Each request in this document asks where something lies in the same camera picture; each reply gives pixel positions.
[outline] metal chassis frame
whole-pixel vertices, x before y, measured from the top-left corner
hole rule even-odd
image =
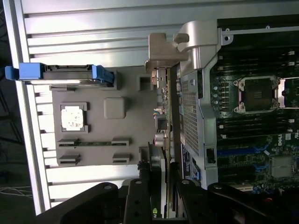
[[[21,0],[3,0],[13,66],[30,62]],[[51,208],[34,87],[16,83],[36,214]]]

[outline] silver metal panel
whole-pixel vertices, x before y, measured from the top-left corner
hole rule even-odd
[[[109,181],[115,184],[118,188],[121,187],[124,180]],[[49,193],[51,199],[65,199],[71,198],[86,191],[95,185],[103,182],[91,182],[91,183],[75,183],[75,184],[64,184],[64,185],[52,185],[49,186]]]
[[[250,0],[23,0],[23,5],[32,62],[106,67],[143,65],[150,33],[170,37],[189,21],[298,11],[296,2]]]
[[[192,3],[219,3],[227,1],[249,1],[249,0],[51,0],[40,4],[39,0],[22,0],[25,13],[77,11],[89,9],[110,9],[124,7],[146,7],[146,6],[168,6]]]
[[[103,165],[47,169],[48,182],[54,184],[126,180],[137,178],[137,165]]]
[[[19,62],[140,66],[148,59],[145,40],[149,33],[166,32],[171,36],[189,21],[296,14],[299,8],[295,1],[276,0],[259,3],[250,0],[3,2],[16,68]],[[53,114],[48,86],[32,88],[20,82],[16,86],[37,214],[61,203],[50,203],[48,182],[67,183],[71,187],[138,176],[134,166],[57,168],[52,153],[56,149],[55,135],[52,126],[47,127],[48,119],[43,117]]]

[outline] blue ram slot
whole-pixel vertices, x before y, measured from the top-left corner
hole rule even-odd
[[[217,156],[243,155],[243,154],[254,154],[254,153],[261,153],[261,150],[259,151],[256,148],[217,150]]]

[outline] green circuit board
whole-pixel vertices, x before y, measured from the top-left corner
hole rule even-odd
[[[218,55],[210,89],[219,181],[250,184],[254,194],[299,186],[298,53]]]

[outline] metal grille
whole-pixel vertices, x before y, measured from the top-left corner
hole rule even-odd
[[[184,106],[184,129],[186,144],[198,154],[198,135],[196,117],[196,93],[189,91],[188,81],[182,83],[183,106]]]

